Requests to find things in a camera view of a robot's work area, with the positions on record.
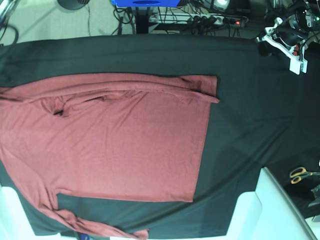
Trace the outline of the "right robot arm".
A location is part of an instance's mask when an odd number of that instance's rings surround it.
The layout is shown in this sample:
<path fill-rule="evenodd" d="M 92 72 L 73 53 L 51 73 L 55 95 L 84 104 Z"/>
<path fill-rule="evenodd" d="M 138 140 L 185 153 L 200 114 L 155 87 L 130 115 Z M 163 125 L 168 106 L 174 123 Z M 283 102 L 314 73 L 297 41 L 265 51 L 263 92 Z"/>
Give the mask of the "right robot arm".
<path fill-rule="evenodd" d="M 19 0 L 1 0 L 0 1 L 0 39 L 2 40 L 11 15 L 16 10 Z"/>

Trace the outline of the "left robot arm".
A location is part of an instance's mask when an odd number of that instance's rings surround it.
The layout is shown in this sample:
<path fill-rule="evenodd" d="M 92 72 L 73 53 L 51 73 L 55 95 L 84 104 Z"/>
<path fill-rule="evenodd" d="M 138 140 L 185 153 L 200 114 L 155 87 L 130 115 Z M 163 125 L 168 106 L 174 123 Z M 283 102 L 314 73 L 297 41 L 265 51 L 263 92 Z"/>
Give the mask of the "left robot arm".
<path fill-rule="evenodd" d="M 304 57 L 311 32 L 320 30 L 320 2 L 293 0 L 285 6 L 281 0 L 267 0 L 264 20 L 267 26 L 256 38 L 261 56 L 272 56 L 279 46 L 298 60 Z"/>

